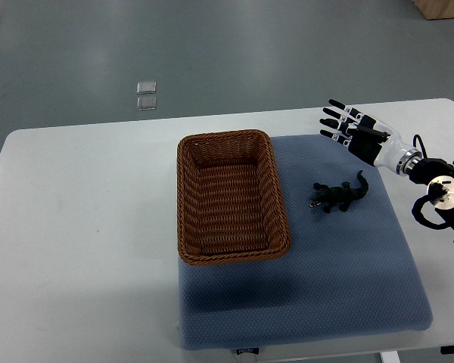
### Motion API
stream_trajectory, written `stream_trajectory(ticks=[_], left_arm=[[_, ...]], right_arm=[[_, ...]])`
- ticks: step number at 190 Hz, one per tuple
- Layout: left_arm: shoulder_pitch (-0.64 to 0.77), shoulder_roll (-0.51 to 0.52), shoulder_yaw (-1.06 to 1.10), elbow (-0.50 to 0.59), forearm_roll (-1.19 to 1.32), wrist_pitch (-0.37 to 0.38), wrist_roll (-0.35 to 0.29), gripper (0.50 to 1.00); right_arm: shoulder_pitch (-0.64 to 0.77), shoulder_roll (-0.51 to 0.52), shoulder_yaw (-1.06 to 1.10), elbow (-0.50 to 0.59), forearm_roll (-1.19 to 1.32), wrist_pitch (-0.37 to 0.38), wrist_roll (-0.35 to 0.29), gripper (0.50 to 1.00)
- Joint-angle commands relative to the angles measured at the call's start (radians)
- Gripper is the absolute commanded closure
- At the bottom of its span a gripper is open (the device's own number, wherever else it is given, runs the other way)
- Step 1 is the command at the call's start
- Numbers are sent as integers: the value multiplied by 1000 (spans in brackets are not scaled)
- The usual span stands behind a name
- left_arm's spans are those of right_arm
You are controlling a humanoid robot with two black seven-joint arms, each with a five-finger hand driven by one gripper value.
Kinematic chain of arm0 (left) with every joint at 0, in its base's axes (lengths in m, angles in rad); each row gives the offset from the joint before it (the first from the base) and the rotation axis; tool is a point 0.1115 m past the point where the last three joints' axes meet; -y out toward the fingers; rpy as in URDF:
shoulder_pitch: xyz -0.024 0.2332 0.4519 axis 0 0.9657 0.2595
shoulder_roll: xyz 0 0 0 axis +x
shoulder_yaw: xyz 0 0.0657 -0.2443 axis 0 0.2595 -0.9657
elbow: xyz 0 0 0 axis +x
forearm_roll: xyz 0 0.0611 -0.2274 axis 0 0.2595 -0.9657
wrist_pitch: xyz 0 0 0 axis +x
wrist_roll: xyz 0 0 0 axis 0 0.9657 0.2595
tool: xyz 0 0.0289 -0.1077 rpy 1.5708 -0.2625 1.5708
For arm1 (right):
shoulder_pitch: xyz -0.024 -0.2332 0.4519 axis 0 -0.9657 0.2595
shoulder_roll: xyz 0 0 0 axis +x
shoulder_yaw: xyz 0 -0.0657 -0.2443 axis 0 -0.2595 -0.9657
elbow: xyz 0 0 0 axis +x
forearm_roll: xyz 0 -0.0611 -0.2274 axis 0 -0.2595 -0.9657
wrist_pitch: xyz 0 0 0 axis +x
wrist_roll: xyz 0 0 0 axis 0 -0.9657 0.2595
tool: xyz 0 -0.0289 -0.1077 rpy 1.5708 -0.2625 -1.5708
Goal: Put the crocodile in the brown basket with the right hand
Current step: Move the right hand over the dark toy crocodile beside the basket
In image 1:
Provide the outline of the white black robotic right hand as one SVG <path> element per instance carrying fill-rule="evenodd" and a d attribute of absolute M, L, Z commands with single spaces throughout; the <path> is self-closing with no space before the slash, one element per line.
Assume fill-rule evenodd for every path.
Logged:
<path fill-rule="evenodd" d="M 330 99 L 328 103 L 322 109 L 327 117 L 319 120 L 326 127 L 320 134 L 342 144 L 364 163 L 406 176 L 422 159 L 423 153 L 404 143 L 389 125 L 339 101 Z"/>

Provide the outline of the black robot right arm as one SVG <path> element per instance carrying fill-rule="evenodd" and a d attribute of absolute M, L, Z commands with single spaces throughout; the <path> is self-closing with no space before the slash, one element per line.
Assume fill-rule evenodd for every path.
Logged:
<path fill-rule="evenodd" d="M 454 160 L 451 164 L 442 159 L 424 158 L 413 165 L 409 179 L 427 186 L 426 195 L 418 198 L 412 207 L 415 220 L 427 228 L 454 230 Z M 436 224 L 425 218 L 422 209 L 430 203 L 443 222 Z"/>

